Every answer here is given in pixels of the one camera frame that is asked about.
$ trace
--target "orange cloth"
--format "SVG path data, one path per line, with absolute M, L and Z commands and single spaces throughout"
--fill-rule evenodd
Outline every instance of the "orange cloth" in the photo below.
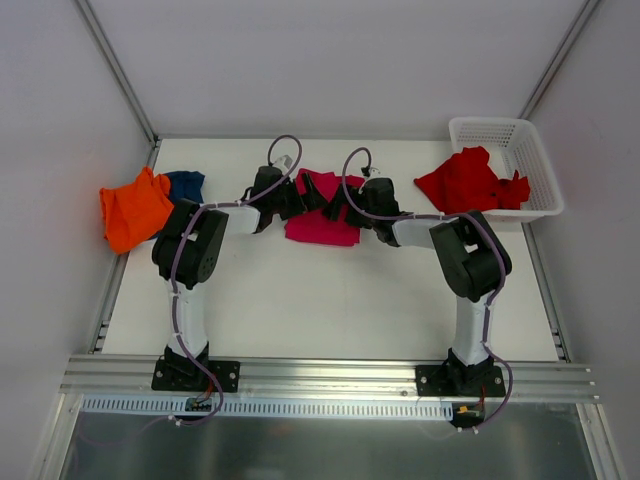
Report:
M 169 178 L 154 178 L 149 167 L 144 167 L 130 185 L 100 189 L 104 238 L 114 252 L 128 252 L 162 230 L 173 210 L 167 198 L 170 189 Z

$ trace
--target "red cloth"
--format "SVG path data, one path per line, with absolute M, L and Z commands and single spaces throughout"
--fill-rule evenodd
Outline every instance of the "red cloth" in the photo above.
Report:
M 306 193 L 302 174 L 308 173 L 320 194 L 330 202 L 340 187 L 340 177 L 332 172 L 318 173 L 306 168 L 301 168 L 296 177 L 296 187 L 301 194 Z M 349 175 L 347 185 L 360 187 L 364 178 Z M 285 237 L 304 243 L 316 243 L 320 245 L 335 245 L 338 247 L 353 247 L 360 243 L 360 229 L 346 224 L 344 217 L 346 206 L 337 222 L 332 222 L 324 215 L 322 210 L 314 210 L 289 219 L 284 227 Z
M 529 180 L 520 178 L 517 171 L 513 180 L 498 179 L 489 167 L 489 152 L 482 147 L 463 148 L 413 183 L 447 215 L 496 208 L 520 210 L 531 193 Z

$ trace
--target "cable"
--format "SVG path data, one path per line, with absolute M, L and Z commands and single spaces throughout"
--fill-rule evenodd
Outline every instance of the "cable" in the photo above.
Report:
M 504 409 L 504 407 L 509 402 L 509 399 L 511 398 L 511 393 L 513 392 L 513 370 L 511 368 L 511 365 L 509 365 L 509 363 L 507 361 L 503 360 L 498 355 L 493 353 L 493 351 L 491 350 L 491 348 L 488 345 L 488 341 L 489 341 L 489 322 L 490 322 L 490 319 L 491 319 L 491 305 L 493 304 L 494 300 L 496 299 L 496 297 L 498 296 L 498 294 L 500 293 L 500 291 L 504 287 L 504 283 L 505 283 L 505 280 L 507 278 L 507 270 L 506 270 L 506 267 L 504 265 L 504 260 L 502 259 L 502 256 L 500 255 L 500 252 L 498 251 L 498 247 L 495 244 L 495 242 L 492 240 L 492 238 L 489 235 L 489 233 L 487 233 L 487 231 L 480 224 L 480 222 L 478 222 L 475 218 L 473 218 L 468 213 L 454 213 L 454 214 L 451 214 L 451 215 L 436 215 L 436 214 L 419 214 L 419 215 L 416 215 L 416 214 L 412 213 L 412 214 L 399 215 L 399 216 L 383 216 L 383 215 L 373 215 L 373 214 L 371 214 L 369 212 L 366 212 L 366 211 L 362 210 L 360 207 L 358 207 L 358 205 L 356 205 L 356 203 L 353 201 L 353 198 L 351 198 L 351 195 L 349 194 L 349 189 L 347 188 L 347 168 L 349 167 L 349 163 L 351 163 L 351 160 L 353 159 L 353 157 L 355 157 L 360 152 L 364 152 L 364 153 L 367 154 L 367 167 L 366 168 L 367 169 L 371 168 L 371 161 L 372 161 L 371 151 L 367 147 L 356 148 L 353 152 L 351 152 L 351 154 L 347 157 L 347 160 L 344 162 L 344 165 L 342 167 L 342 179 L 341 179 L 342 191 L 344 192 L 344 195 L 345 195 L 347 201 L 349 202 L 349 205 L 351 205 L 351 207 L 356 212 L 358 212 L 360 215 L 363 215 L 365 217 L 371 218 L 372 220 L 392 221 L 392 222 L 394 222 L 394 221 L 411 220 L 411 219 L 451 220 L 453 218 L 464 218 L 465 220 L 468 220 L 475 227 L 475 229 L 478 231 L 478 233 L 480 233 L 480 236 L 485 241 L 485 243 L 489 246 L 489 248 L 491 249 L 491 252 L 496 257 L 496 260 L 498 262 L 498 269 L 500 270 L 500 281 L 499 281 L 498 286 L 496 287 L 496 289 L 493 291 L 493 293 L 491 295 L 489 295 L 489 297 L 487 298 L 487 302 L 485 304 L 484 325 L 483 325 L 483 328 L 482 328 L 482 346 L 484 347 L 484 349 L 487 352 L 487 354 L 491 358 L 494 359 L 494 361 L 496 361 L 499 364 L 501 364 L 502 366 L 504 366 L 504 368 L 507 370 L 507 375 L 508 375 L 508 378 L 509 378 L 509 385 L 507 386 L 507 392 L 505 394 L 504 399 L 502 400 L 502 403 L 500 403 L 498 408 L 496 408 L 496 410 L 489 417 L 487 417 L 484 420 L 484 422 L 482 422 L 481 425 L 484 428 L 484 426 L 487 423 L 492 421 L 493 418 L 495 418 L 495 416 L 497 414 L 499 414 Z
M 184 247 L 187 243 L 187 239 L 189 237 L 189 235 L 191 234 L 191 232 L 193 231 L 193 228 L 196 224 L 196 222 L 198 221 L 198 218 L 200 218 L 200 215 L 202 215 L 206 210 L 211 210 L 211 209 L 217 209 L 217 208 L 228 208 L 228 207 L 244 207 L 246 205 L 251 204 L 252 202 L 255 202 L 256 200 L 259 200 L 260 198 L 263 198 L 265 195 L 268 195 L 269 193 L 271 193 L 272 191 L 274 191 L 276 188 L 278 188 L 280 185 L 282 185 L 284 182 L 287 181 L 287 179 L 289 179 L 289 177 L 291 176 L 291 174 L 294 172 L 294 170 L 298 167 L 298 164 L 300 163 L 300 160 L 302 159 L 302 144 L 300 143 L 300 140 L 298 140 L 296 137 L 294 137 L 293 135 L 280 135 L 278 138 L 276 138 L 272 143 L 271 146 L 269 146 L 269 150 L 267 152 L 267 163 L 269 165 L 273 165 L 273 162 L 271 161 L 271 153 L 273 152 L 274 147 L 281 141 L 284 139 L 290 139 L 293 140 L 296 145 L 298 146 L 298 156 L 296 157 L 295 162 L 293 162 L 293 165 L 291 166 L 291 168 L 282 176 L 282 178 L 278 179 L 278 181 L 276 181 L 273 185 L 271 185 L 270 187 L 268 187 L 267 189 L 265 189 L 264 191 L 260 192 L 259 194 L 257 194 L 254 197 L 251 197 L 249 199 L 244 199 L 246 197 L 246 195 L 249 193 L 248 190 L 245 191 L 243 198 L 240 200 L 237 200 L 235 202 L 227 202 L 227 203 L 210 203 L 210 204 L 205 204 L 202 205 L 198 210 L 196 210 L 196 212 L 193 214 L 193 217 L 191 217 L 191 221 L 188 223 L 187 228 L 185 229 L 183 235 L 182 235 L 182 239 L 180 240 L 180 243 L 178 244 L 178 248 L 176 249 L 176 254 L 173 258 L 173 263 L 171 265 L 171 277 L 170 277 L 170 281 L 171 281 L 171 287 L 172 287 L 172 294 L 173 294 L 173 298 L 172 298 L 172 302 L 171 302 L 171 328 L 173 331 L 173 334 L 176 336 L 176 341 L 178 342 L 178 345 L 180 345 L 180 348 L 182 349 L 182 351 L 184 352 L 185 356 L 191 361 L 191 363 L 193 363 L 199 370 L 201 370 L 210 380 L 210 382 L 213 383 L 213 385 L 215 386 L 217 392 L 218 392 L 218 396 L 219 396 L 219 401 L 218 404 L 216 405 L 215 408 L 211 409 L 211 412 L 209 412 L 206 416 L 198 419 L 198 420 L 176 420 L 176 425 L 180 426 L 180 425 L 186 425 L 186 426 L 196 426 L 196 425 L 201 425 L 205 422 L 207 422 L 208 420 L 210 420 L 215 414 L 217 414 L 221 409 L 222 409 L 222 405 L 224 404 L 224 394 L 222 392 L 222 386 L 220 385 L 220 382 L 218 381 L 218 379 L 216 378 L 216 376 L 211 373 L 204 365 L 202 365 L 200 362 L 198 362 L 198 360 L 191 354 L 191 352 L 189 352 L 189 350 L 187 349 L 187 346 L 185 345 L 184 341 L 182 340 L 182 334 L 180 333 L 180 328 L 178 326 L 178 283 L 176 281 L 176 272 L 178 270 L 178 264 L 180 263 L 180 258 L 182 256 L 182 252 L 184 251 Z M 98 442 L 95 440 L 92 440 L 90 438 L 87 438 L 86 435 L 84 434 L 83 430 L 82 430 L 82 424 L 84 421 L 84 418 L 81 419 L 81 421 L 78 423 L 78 428 L 77 428 L 77 435 L 78 438 L 80 438 L 82 441 L 84 441 L 85 443 L 92 445 L 94 447 L 112 447 L 112 446 L 117 446 L 117 445 L 122 445 L 123 443 L 126 443 L 127 441 L 136 438 L 137 436 L 139 436 L 140 434 L 142 434 L 143 432 L 145 432 L 147 429 L 149 429 L 151 426 L 155 425 L 156 423 L 161 422 L 162 420 L 166 420 L 168 418 L 168 420 L 173 421 L 175 420 L 173 415 L 169 415 L 168 417 L 162 416 L 162 417 L 156 417 L 153 420 L 151 420 L 149 423 L 147 423 L 146 425 L 144 425 L 140 430 L 138 430 L 137 432 L 133 433 L 132 435 L 129 435 L 128 437 L 122 439 L 122 440 L 118 440 L 115 442 Z
M 280 179 L 278 179 L 278 181 L 276 181 L 273 185 L 266 188 L 262 192 L 258 193 L 256 196 L 248 198 L 247 200 L 238 200 L 236 202 L 228 202 L 228 203 L 210 203 L 210 204 L 202 205 L 198 210 L 196 210 L 196 212 L 191 217 L 191 220 L 187 224 L 187 228 L 185 229 L 182 235 L 182 239 L 178 244 L 178 248 L 176 249 L 176 254 L 173 257 L 173 263 L 171 265 L 171 278 L 170 278 L 171 288 L 173 289 L 173 300 L 171 302 L 171 325 L 172 325 L 173 333 L 176 336 L 176 341 L 178 342 L 178 345 L 180 345 L 180 348 L 184 352 L 185 356 L 200 371 L 202 371 L 207 377 L 209 377 L 209 379 L 215 385 L 216 390 L 218 391 L 218 396 L 220 398 L 218 405 L 215 408 L 213 408 L 211 412 L 209 412 L 206 416 L 193 421 L 177 420 L 176 424 L 178 426 L 179 425 L 195 426 L 195 425 L 200 425 L 202 423 L 205 423 L 222 409 L 222 405 L 224 403 L 224 394 L 222 393 L 222 387 L 220 386 L 218 379 L 204 365 L 198 362 L 198 360 L 191 354 L 191 352 L 189 352 L 186 345 L 184 344 L 184 341 L 182 340 L 182 335 L 180 333 L 180 329 L 178 326 L 178 283 L 176 281 L 176 273 L 178 271 L 178 264 L 180 263 L 180 257 L 182 256 L 182 252 L 184 251 L 184 247 L 187 243 L 187 239 L 191 234 L 191 232 L 193 231 L 193 228 L 195 227 L 195 224 L 198 221 L 198 218 L 200 218 L 200 216 L 205 211 L 217 209 L 217 208 L 244 207 L 246 205 L 251 204 L 252 202 L 255 202 L 256 200 L 259 200 L 260 198 L 263 198 L 265 195 L 268 195 L 269 193 L 274 191 L 276 188 L 278 188 L 280 185 L 282 185 L 284 182 L 286 182 L 289 179 L 293 171 L 298 167 L 300 160 L 302 159 L 302 144 L 300 143 L 300 140 L 298 140 L 296 137 L 294 137 L 293 135 L 280 135 L 278 138 L 276 138 L 271 143 L 271 146 L 269 147 L 269 150 L 267 152 L 267 163 L 269 165 L 273 165 L 273 162 L 271 162 L 271 153 L 273 151 L 273 148 L 276 146 L 276 144 L 278 144 L 281 140 L 285 138 L 293 140 L 298 146 L 298 156 L 295 162 L 293 162 L 293 165 L 291 166 L 291 168 L 289 168 L 289 170 Z

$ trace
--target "white basket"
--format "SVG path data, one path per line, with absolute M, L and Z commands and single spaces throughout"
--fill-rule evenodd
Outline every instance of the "white basket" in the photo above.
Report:
M 564 209 L 549 157 L 531 122 L 513 118 L 457 117 L 449 122 L 454 152 L 482 146 L 491 154 L 490 165 L 499 177 L 513 178 L 516 170 L 529 179 L 531 195 L 522 210 L 489 210 L 488 220 L 531 222 Z

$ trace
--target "metal profile bar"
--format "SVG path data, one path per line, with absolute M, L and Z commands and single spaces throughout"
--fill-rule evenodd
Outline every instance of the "metal profile bar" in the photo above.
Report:
M 156 360 L 153 356 L 74 355 L 69 361 L 61 391 L 170 394 L 151 390 Z M 256 358 L 236 360 L 242 364 L 238 391 L 240 396 L 407 402 L 420 401 L 415 386 L 415 366 L 440 363 Z M 512 367 L 513 402 L 597 403 L 599 400 L 591 369 L 586 365 L 514 362 Z
M 161 141 L 158 140 L 147 156 L 147 160 L 145 162 L 146 166 L 151 168 L 155 166 L 160 145 Z M 100 340 L 101 337 L 105 336 L 104 330 L 109 327 L 109 321 L 118 298 L 118 292 L 120 291 L 120 284 L 122 283 L 122 277 L 124 276 L 128 258 L 128 253 L 118 255 L 114 258 L 114 263 L 111 267 L 111 272 L 109 273 L 109 280 L 102 295 L 100 310 L 98 311 L 96 319 L 96 327 L 87 345 L 87 352 L 89 353 L 100 351 L 102 349 Z
M 138 125 L 142 129 L 145 137 L 149 143 L 155 143 L 157 139 L 157 135 L 155 134 L 151 122 L 147 117 L 138 97 L 136 96 L 133 87 L 131 86 L 131 82 L 127 78 L 127 75 L 124 73 L 120 62 L 118 61 L 118 57 L 111 47 L 111 43 L 107 38 L 107 35 L 104 32 L 104 29 L 100 25 L 98 18 L 91 7 L 88 0 L 72 0 L 75 4 L 78 12 L 80 13 L 80 17 L 84 21 L 85 25 L 89 29 L 89 33 L 93 37 L 93 40 L 100 51 L 100 54 L 107 62 L 107 66 L 113 75 L 114 80 L 116 81 L 118 88 L 124 95 L 124 98 L 131 108 L 131 112 L 133 113 Z
M 582 431 L 598 480 L 628 478 L 615 447 L 602 405 L 576 405 Z
M 60 402 L 47 452 L 34 478 L 58 480 L 62 477 L 65 460 L 75 429 L 83 395 L 67 394 Z
M 558 74 L 558 71 L 560 71 L 560 68 L 562 68 L 562 65 L 564 65 L 569 53 L 575 46 L 578 38 L 580 38 L 580 35 L 582 35 L 582 32 L 584 32 L 589 21 L 593 18 L 593 14 L 602 1 L 603 0 L 585 0 L 582 4 L 582 7 L 562 37 L 558 48 L 556 48 L 556 51 L 538 80 L 533 92 L 531 92 L 531 95 L 527 99 L 518 118 L 529 119 L 531 117 L 533 111 L 540 104 L 544 94 L 549 89 L 549 86 Z
M 536 274 L 536 280 L 538 281 L 538 287 L 540 289 L 542 303 L 547 312 L 547 318 L 549 319 L 551 329 L 557 331 L 557 335 L 560 338 L 560 343 L 561 343 L 560 347 L 564 352 L 565 359 L 567 361 L 571 361 L 571 359 L 573 358 L 573 350 L 571 349 L 571 342 L 568 340 L 568 338 L 565 335 L 565 332 L 566 332 L 565 323 L 562 317 L 558 314 L 558 310 L 556 308 L 556 304 L 553 299 L 551 287 L 549 285 L 549 281 L 545 273 L 544 264 L 542 262 L 542 256 L 540 254 L 540 248 L 538 247 L 538 243 L 536 242 L 535 235 L 533 234 L 533 229 L 531 228 L 530 224 L 526 223 L 522 225 L 522 230 L 524 231 L 524 237 L 527 242 L 527 247 L 529 248 L 531 263 L 533 264 L 533 271 Z

